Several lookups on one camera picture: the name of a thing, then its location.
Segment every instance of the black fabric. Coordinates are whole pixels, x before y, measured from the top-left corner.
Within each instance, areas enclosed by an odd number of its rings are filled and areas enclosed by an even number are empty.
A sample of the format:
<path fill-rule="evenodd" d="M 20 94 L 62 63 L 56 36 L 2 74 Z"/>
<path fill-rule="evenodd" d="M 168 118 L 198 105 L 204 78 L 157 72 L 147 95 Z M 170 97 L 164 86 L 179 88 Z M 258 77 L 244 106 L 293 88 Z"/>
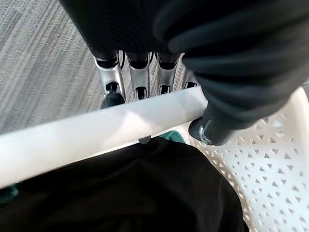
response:
<path fill-rule="evenodd" d="M 101 109 L 106 109 L 111 106 L 124 104 L 125 100 L 120 93 L 111 92 L 106 95 L 104 101 L 102 102 Z"/>
<path fill-rule="evenodd" d="M 204 126 L 249 127 L 308 77 L 308 0 L 60 1 L 97 57 L 184 52 L 209 101 Z"/>
<path fill-rule="evenodd" d="M 154 138 L 24 181 L 1 232 L 247 232 L 239 199 L 194 147 Z"/>

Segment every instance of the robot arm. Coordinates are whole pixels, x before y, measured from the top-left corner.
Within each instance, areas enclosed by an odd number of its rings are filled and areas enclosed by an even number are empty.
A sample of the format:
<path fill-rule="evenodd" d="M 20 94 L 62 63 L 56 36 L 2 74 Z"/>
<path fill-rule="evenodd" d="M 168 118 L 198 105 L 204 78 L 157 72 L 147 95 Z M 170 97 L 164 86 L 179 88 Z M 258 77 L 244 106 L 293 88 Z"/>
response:
<path fill-rule="evenodd" d="M 154 21 L 209 101 L 190 134 L 210 145 L 275 113 L 309 73 L 305 0 L 229 2 L 171 1 Z"/>

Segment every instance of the striped carpet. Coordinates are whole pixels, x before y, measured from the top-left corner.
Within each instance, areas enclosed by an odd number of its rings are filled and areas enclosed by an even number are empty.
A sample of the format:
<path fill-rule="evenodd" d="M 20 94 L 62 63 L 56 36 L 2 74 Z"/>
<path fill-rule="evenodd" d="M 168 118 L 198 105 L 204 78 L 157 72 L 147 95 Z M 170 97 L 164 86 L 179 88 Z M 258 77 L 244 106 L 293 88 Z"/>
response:
<path fill-rule="evenodd" d="M 127 61 L 123 76 L 133 101 Z M 102 100 L 92 55 L 57 0 L 0 0 L 0 133 L 95 111 Z"/>

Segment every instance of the green fabric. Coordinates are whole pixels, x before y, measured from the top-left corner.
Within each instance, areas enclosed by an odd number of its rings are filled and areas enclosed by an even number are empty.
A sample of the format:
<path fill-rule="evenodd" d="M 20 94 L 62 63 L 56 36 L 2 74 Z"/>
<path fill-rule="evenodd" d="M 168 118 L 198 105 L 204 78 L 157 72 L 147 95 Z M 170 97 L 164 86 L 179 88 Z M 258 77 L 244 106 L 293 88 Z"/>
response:
<path fill-rule="evenodd" d="M 160 137 L 167 139 L 167 140 L 174 141 L 174 142 L 185 144 L 185 141 L 183 140 L 182 136 L 175 130 L 173 130 L 173 131 L 171 130 L 169 132 L 161 134 Z"/>
<path fill-rule="evenodd" d="M 13 185 L 0 189 L 0 206 L 13 200 L 18 195 L 18 189 Z"/>

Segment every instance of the gray carpet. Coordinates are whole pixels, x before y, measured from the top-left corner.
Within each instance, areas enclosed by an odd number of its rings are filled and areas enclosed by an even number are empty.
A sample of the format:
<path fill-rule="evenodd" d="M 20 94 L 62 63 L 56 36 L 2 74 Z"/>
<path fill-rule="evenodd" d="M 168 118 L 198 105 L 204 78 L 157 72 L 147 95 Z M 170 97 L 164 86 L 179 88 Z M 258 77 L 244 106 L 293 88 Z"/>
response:
<path fill-rule="evenodd" d="M 154 58 L 153 95 L 155 68 Z M 123 76 L 133 101 L 127 62 Z M 99 110 L 102 100 L 92 55 L 57 0 L 0 0 L 0 134 Z"/>

